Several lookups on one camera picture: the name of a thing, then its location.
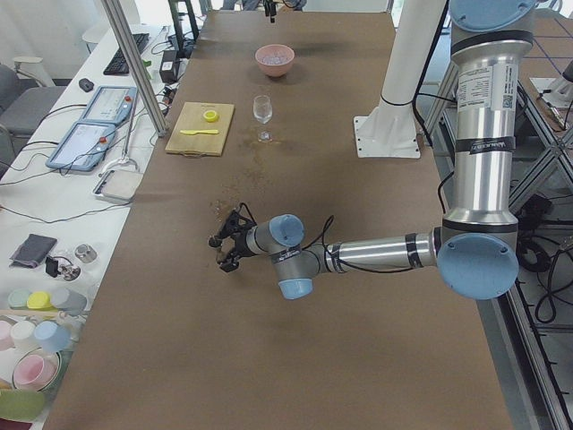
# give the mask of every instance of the white pillar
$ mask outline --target white pillar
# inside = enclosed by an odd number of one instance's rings
[[[403,104],[415,90],[430,52],[446,0],[406,0],[382,88],[385,100]],[[420,157],[411,104],[382,98],[369,116],[355,117],[358,157]]]

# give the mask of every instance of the computer mouse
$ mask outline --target computer mouse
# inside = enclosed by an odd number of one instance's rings
[[[80,85],[80,88],[86,92],[90,92],[91,90],[93,90],[93,82],[90,81],[88,78],[82,78],[78,83]]]

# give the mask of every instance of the bowl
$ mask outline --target bowl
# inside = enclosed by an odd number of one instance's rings
[[[16,365],[12,385],[20,390],[44,391],[62,369],[59,353],[50,354],[42,348],[26,354]]]
[[[263,73],[272,78],[286,74],[295,60],[295,51],[287,45],[265,45],[254,55]]]

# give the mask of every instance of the metal pole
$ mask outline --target metal pole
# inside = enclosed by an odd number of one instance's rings
[[[161,110],[159,109],[158,102],[155,98],[153,88],[151,88],[147,72],[141,62],[139,50],[133,41],[132,32],[129,28],[129,23],[125,19],[124,11],[119,3],[119,0],[101,0],[106,11],[109,25],[114,31],[117,43],[125,56],[125,61],[129,65],[129,70],[135,81],[135,85],[143,99],[143,104],[150,115],[151,122],[158,132],[158,136],[165,136],[167,133],[167,123]]]
[[[184,0],[184,2],[187,9],[187,18],[191,24],[191,32],[193,33],[193,43],[197,43],[197,39],[199,38],[199,27],[197,26],[197,19],[195,18],[195,11],[193,10],[191,0]]]

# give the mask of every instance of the yellow cup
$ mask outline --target yellow cup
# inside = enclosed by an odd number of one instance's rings
[[[218,120],[218,112],[216,110],[206,110],[203,113],[203,119],[208,123],[214,123]]]
[[[36,291],[28,297],[26,306],[34,311],[55,311],[50,302],[50,295],[46,291]]]

